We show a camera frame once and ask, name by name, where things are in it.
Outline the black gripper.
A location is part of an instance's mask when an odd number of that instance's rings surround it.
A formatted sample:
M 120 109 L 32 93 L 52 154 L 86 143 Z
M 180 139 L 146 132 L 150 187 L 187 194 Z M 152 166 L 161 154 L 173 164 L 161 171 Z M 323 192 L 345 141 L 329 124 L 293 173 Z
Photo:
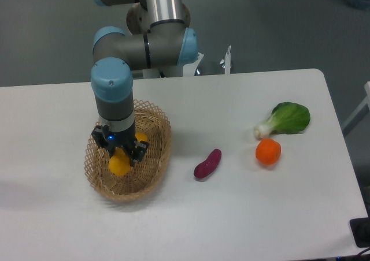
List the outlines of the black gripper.
M 99 148 L 103 148 L 111 158 L 116 148 L 121 148 L 128 156 L 131 167 L 141 162 L 146 155 L 149 143 L 136 140 L 135 124 L 121 132 L 112 132 L 109 125 L 96 125 L 91 136 Z

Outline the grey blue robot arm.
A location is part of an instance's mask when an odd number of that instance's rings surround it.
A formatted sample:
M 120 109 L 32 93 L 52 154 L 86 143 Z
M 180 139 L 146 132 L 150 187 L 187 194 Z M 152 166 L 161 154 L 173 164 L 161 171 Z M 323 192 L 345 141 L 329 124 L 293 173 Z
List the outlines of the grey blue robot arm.
M 138 4 L 146 17 L 138 32 L 126 35 L 117 27 L 98 30 L 92 46 L 91 86 L 99 114 L 92 131 L 98 147 L 130 168 L 142 161 L 149 147 L 135 131 L 133 76 L 135 70 L 184 66 L 198 58 L 195 31 L 186 23 L 182 0 L 95 0 L 101 6 Z

